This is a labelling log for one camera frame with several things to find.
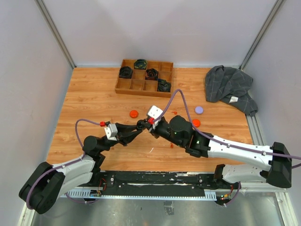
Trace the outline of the black earbud charging case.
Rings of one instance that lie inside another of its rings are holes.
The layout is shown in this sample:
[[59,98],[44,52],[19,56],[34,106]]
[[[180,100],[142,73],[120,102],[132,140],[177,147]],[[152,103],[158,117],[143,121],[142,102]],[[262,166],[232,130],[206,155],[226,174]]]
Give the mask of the black earbud charging case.
[[140,130],[144,130],[144,129],[145,129],[143,123],[144,123],[144,120],[139,120],[139,121],[137,122],[137,124],[136,124],[136,130],[137,130],[137,131],[140,131]]

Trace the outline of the orange earbud charging case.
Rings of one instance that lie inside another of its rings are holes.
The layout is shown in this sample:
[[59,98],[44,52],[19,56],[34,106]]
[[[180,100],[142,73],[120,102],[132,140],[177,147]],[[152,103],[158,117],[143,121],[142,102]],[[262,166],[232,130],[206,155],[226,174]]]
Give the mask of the orange earbud charging case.
[[134,118],[137,118],[139,116],[139,113],[138,113],[137,110],[131,110],[130,113],[129,113],[129,116],[134,119]]

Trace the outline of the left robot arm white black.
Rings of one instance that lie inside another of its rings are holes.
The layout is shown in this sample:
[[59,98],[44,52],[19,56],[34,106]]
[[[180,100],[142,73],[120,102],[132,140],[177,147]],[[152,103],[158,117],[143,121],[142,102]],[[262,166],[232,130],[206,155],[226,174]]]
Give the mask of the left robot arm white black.
[[45,161],[37,166],[19,192],[28,209],[44,214],[69,190],[87,183],[98,185],[101,180],[100,166],[105,159],[101,153],[116,144],[126,146],[144,129],[141,121],[136,125],[102,121],[99,125],[104,127],[105,135],[88,136],[81,141],[79,144],[83,154],[80,157],[54,165]]

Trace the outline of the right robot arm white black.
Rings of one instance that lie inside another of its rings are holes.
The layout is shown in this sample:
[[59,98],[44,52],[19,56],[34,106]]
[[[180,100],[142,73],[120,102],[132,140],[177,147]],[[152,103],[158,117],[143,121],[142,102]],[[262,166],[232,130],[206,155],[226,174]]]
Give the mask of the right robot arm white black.
[[177,115],[170,121],[161,118],[139,120],[138,128],[147,129],[155,138],[162,137],[185,149],[193,157],[225,158],[241,162],[238,166],[219,164],[213,183],[218,188],[241,181],[263,181],[272,186],[292,186],[292,159],[286,146],[250,145],[226,140],[210,133],[197,132],[191,122]]

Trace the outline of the lilac earbud charging case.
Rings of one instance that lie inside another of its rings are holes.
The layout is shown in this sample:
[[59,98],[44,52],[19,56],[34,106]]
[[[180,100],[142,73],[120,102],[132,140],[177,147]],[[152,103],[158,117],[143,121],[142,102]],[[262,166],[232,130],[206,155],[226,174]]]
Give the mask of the lilac earbud charging case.
[[194,112],[196,114],[202,114],[204,112],[204,109],[201,106],[197,106],[195,107]]

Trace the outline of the wooden compartment tray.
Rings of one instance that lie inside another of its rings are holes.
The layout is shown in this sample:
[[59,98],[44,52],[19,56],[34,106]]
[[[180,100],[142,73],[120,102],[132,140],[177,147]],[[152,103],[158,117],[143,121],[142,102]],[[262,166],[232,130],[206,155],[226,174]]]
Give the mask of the wooden compartment tray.
[[159,92],[158,81],[146,80],[146,70],[134,69],[134,62],[137,59],[123,59],[121,67],[129,66],[133,69],[131,79],[119,78],[115,85],[115,92],[118,94],[140,95],[150,97],[166,97],[170,98],[174,88],[174,63],[164,61],[147,60],[147,69],[154,68],[158,71],[158,79],[164,79],[171,83],[170,92]]

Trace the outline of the rolled dark belt centre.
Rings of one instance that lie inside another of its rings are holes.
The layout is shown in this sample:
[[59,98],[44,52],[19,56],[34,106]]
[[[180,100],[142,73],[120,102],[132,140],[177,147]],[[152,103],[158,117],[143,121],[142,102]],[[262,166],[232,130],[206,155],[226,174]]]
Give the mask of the rolled dark belt centre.
[[150,81],[157,81],[158,71],[154,68],[147,69],[145,79]]

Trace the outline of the rolled dark belt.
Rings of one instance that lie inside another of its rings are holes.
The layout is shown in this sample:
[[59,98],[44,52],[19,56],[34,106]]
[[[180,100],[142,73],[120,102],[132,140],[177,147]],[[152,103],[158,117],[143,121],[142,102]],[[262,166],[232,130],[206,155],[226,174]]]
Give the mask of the rolled dark belt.
[[133,69],[129,66],[123,66],[119,70],[119,78],[131,79],[133,74]]
[[145,79],[150,81],[157,81],[158,71],[154,68],[147,69]]

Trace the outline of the rolled dark belt left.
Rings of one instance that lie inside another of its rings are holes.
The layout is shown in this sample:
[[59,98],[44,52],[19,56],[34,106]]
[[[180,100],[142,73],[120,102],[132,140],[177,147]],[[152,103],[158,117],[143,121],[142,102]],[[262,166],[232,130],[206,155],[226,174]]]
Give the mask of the rolled dark belt left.
[[119,70],[119,78],[131,79],[133,74],[133,69],[129,66],[123,66]]

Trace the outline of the rolled green belt top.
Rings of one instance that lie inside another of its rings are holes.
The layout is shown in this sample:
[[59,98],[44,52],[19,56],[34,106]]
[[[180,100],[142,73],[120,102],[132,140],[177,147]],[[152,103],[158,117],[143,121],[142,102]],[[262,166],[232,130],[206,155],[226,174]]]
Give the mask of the rolled green belt top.
[[145,60],[145,59],[137,59],[134,62],[134,69],[137,69],[137,70],[146,70],[147,64],[148,64],[147,60]]

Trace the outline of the grey checked cloth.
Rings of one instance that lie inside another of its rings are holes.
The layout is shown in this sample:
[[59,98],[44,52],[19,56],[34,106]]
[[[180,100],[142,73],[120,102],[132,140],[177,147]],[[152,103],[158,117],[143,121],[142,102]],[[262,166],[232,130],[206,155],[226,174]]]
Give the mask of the grey checked cloth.
[[258,106],[248,94],[252,83],[253,78],[237,68],[215,66],[205,77],[206,101],[222,101],[253,117]]

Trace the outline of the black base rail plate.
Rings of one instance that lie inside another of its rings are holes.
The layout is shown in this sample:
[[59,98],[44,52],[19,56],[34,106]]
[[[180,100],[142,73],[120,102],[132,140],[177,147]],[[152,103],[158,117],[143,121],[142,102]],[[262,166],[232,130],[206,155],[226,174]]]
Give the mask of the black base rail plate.
[[172,198],[201,197],[206,190],[237,188],[214,179],[213,173],[166,171],[100,171],[78,188],[90,188],[104,196]]

